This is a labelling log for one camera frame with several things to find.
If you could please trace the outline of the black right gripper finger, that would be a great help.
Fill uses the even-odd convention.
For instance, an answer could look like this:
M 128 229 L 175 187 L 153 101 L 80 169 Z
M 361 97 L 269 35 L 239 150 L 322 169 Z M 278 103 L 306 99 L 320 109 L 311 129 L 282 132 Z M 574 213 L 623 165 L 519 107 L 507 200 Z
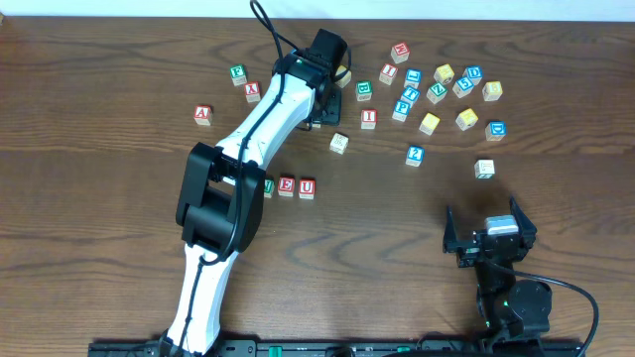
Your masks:
M 459 240 L 453 222 L 452 210 L 446 208 L 446 224 L 443 237 L 443 251 L 445 253 L 457 253 L 459 250 L 468 250 L 476 247 L 474 240 Z
M 522 211 L 516 199 L 510 197 L 510 211 L 514 216 L 516 223 L 519 227 L 519 234 L 523 238 L 535 238 L 537 235 L 537 228 L 528 216 Z

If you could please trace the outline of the blue P wooden block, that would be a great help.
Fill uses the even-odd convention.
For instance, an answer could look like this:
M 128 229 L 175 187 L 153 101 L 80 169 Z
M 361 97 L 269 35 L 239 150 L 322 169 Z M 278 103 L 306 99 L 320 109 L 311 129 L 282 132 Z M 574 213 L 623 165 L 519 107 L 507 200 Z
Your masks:
M 410 110 L 411 110 L 410 103 L 406 101 L 398 100 L 394 106 L 392 119 L 400 121 L 400 122 L 405 122 L 409 115 Z

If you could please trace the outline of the red U block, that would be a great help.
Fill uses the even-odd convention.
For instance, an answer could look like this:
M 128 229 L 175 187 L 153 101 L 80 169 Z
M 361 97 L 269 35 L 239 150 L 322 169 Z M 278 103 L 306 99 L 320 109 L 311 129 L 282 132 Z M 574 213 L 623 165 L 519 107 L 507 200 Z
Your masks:
M 313 200 L 316 194 L 316 181 L 314 179 L 301 179 L 299 182 L 299 197 Z

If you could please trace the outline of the red E wooden block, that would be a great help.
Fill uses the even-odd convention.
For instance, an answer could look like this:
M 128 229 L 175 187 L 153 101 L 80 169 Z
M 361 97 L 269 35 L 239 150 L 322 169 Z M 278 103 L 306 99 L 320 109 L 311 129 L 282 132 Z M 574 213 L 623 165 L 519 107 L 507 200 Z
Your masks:
M 295 192 L 295 179 L 290 177 L 280 177 L 278 193 L 280 196 L 293 197 Z

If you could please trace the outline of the green N wooden block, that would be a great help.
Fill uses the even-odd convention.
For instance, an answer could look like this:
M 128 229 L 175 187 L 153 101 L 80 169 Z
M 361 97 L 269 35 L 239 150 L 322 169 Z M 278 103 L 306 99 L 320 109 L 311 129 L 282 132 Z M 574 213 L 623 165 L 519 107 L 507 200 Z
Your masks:
M 273 196 L 273 192 L 275 189 L 275 182 L 272 179 L 265 179 L 264 185 L 264 196 L 266 198 L 271 198 Z

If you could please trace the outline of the yellow S wooden block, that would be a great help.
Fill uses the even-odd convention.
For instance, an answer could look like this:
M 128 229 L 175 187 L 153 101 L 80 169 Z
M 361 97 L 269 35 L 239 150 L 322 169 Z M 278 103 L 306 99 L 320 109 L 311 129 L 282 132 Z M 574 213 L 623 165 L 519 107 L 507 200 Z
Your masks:
M 441 119 L 438 116 L 427 113 L 420 124 L 419 130 L 426 135 L 432 136 L 440 122 Z

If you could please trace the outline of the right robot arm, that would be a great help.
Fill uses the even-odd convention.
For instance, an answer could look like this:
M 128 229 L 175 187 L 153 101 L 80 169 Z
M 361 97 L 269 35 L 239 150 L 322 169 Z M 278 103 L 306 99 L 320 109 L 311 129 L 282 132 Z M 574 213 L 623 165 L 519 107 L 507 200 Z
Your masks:
M 537 228 L 515 199 L 508 215 L 485 219 L 485 228 L 457 238 L 452 210 L 446 210 L 443 251 L 454 253 L 460 268 L 473 268 L 476 303 L 486 330 L 479 347 L 493 352 L 506 343 L 531 341 L 550 330 L 552 290 L 546 283 L 518 280 L 513 265 L 522 261 L 536 241 Z

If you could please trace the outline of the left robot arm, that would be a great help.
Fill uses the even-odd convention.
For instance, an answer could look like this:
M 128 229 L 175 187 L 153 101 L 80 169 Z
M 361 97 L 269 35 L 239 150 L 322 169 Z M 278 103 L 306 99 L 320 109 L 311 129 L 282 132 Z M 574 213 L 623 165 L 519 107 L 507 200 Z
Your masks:
M 339 95 L 337 69 L 348 53 L 340 35 L 319 30 L 309 47 L 276 61 L 267 92 L 237 129 L 190 151 L 176 212 L 186 272 L 160 355 L 203 356 L 213 347 L 231 268 L 262 219 L 266 169 L 291 132 Z

